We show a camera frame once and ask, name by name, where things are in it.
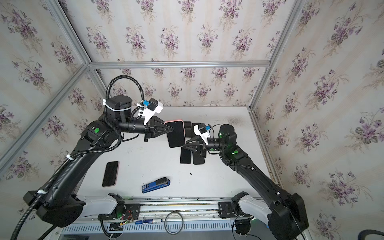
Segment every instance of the wall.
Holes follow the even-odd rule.
[[[268,60],[294,1],[61,1],[92,61]],[[169,106],[246,106],[264,68],[101,70]],[[129,80],[115,89],[130,93]]]
[[[257,104],[314,239],[384,231],[383,16],[382,0],[307,1]]]
[[[45,184],[65,160],[65,156],[72,151],[83,129],[102,114],[101,106],[101,97],[92,82],[84,76],[2,175],[0,239],[11,236],[16,223],[27,209],[28,206],[23,202],[24,194]],[[32,212],[20,236],[36,239],[47,226],[50,225],[42,222]]]
[[[44,0],[0,1],[0,156],[80,63]]]

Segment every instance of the smartphone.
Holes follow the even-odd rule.
[[[191,137],[195,137],[196,136],[195,132],[193,131],[193,127],[195,125],[199,125],[199,124],[200,124],[200,122],[192,123],[192,126],[191,126]],[[192,152],[192,158],[193,158],[193,164],[195,164],[195,165],[201,165],[201,164],[205,163],[205,159],[203,157],[200,157],[200,155],[198,153]]]
[[[181,147],[185,144],[184,122],[181,119],[165,121],[165,125],[173,128],[167,133],[169,147]]]
[[[192,152],[188,149],[181,147],[180,151],[180,163],[181,164],[191,164]]]
[[[109,162],[105,167],[102,187],[110,187],[116,184],[118,176],[119,161]]]

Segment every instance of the white tabletop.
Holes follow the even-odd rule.
[[[206,125],[231,124],[237,144],[268,177],[268,170],[246,108],[164,107],[157,115],[164,121],[183,119]],[[214,127],[216,137],[219,126]],[[125,138],[135,136],[125,134]],[[119,161],[115,186],[102,187],[107,162]],[[170,180],[168,187],[143,194],[141,186],[159,178]],[[207,153],[205,164],[180,164],[180,148],[170,148],[164,134],[144,142],[144,136],[123,142],[112,152],[104,153],[88,170],[78,195],[101,196],[109,193],[124,197],[232,197],[241,191],[260,195],[251,185],[217,155]]]

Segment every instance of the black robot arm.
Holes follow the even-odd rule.
[[[205,124],[201,124],[198,128],[205,129]],[[200,136],[196,136],[188,140],[183,147],[199,153],[201,157],[206,157],[207,150],[220,151],[219,156],[223,163],[244,177],[271,210],[271,214],[268,215],[268,226],[276,239],[294,239],[309,226],[303,199],[296,193],[291,195],[269,179],[253,163],[248,154],[237,145],[236,139],[237,135],[233,126],[223,124],[217,138],[210,137],[205,143]],[[235,205],[238,205],[236,201],[238,202],[247,194],[238,195],[232,199],[232,202],[235,201]],[[244,213],[252,214],[242,212],[238,207],[234,207],[234,209],[239,216]]]

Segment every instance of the cable tie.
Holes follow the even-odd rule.
[[[68,154],[66,157],[67,157],[69,160],[71,160],[71,161],[75,160],[74,158],[71,158],[71,155],[69,155],[69,154]]]
[[[132,106],[130,106],[129,108],[124,108],[124,109],[113,109],[110,106],[108,106],[106,102],[107,102],[107,100],[103,99],[103,105],[105,105],[107,108],[109,108],[110,110],[112,110],[114,112],[121,112],[121,111],[129,110],[132,108]]]
[[[42,189],[39,189],[39,191],[37,191],[38,194],[47,194],[48,192],[42,190]]]

